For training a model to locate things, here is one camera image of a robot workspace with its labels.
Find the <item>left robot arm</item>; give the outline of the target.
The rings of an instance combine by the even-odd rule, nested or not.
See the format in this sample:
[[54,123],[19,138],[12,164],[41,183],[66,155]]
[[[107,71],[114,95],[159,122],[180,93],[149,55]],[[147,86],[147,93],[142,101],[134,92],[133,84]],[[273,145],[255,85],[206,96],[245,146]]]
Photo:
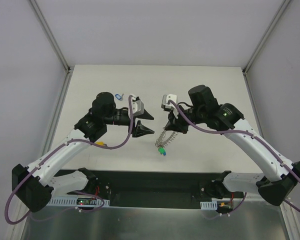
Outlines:
[[96,188],[95,177],[87,169],[80,168],[63,177],[56,177],[56,173],[86,148],[98,147],[97,141],[107,133],[109,125],[127,126],[128,138],[154,134],[142,125],[142,119],[152,121],[154,117],[145,110],[138,96],[130,95],[128,107],[117,108],[112,93],[99,93],[87,114],[56,148],[28,166],[18,164],[12,169],[12,193],[32,213],[42,210],[57,193],[80,190],[92,194]]

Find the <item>metal disc with keyrings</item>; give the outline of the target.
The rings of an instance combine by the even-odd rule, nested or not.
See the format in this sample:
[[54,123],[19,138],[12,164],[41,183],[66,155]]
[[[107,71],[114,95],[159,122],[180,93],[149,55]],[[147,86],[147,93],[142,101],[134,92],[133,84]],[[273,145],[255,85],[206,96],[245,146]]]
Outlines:
[[173,142],[178,135],[176,131],[167,131],[165,128],[162,128],[162,132],[159,137],[156,139],[154,145],[157,148],[166,148],[171,142]]

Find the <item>green tag key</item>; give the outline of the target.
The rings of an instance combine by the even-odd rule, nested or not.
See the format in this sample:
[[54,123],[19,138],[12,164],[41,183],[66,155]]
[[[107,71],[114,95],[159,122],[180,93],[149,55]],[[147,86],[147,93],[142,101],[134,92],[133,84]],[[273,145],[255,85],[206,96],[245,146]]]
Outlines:
[[165,152],[165,149],[163,147],[159,147],[158,148],[158,152],[163,155],[163,152]]

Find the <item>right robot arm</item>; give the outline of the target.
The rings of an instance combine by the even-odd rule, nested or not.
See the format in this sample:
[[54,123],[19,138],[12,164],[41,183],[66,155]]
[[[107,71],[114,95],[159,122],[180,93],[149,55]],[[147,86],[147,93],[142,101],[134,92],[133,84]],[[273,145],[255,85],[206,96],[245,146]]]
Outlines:
[[232,104],[219,104],[211,89],[198,85],[188,91],[191,105],[178,105],[174,94],[164,95],[161,107],[168,112],[164,129],[186,134],[189,126],[214,135],[223,135],[245,152],[261,173],[224,171],[204,186],[211,198],[222,199],[232,192],[259,194],[273,206],[286,201],[300,183],[300,161],[292,162],[268,144]]

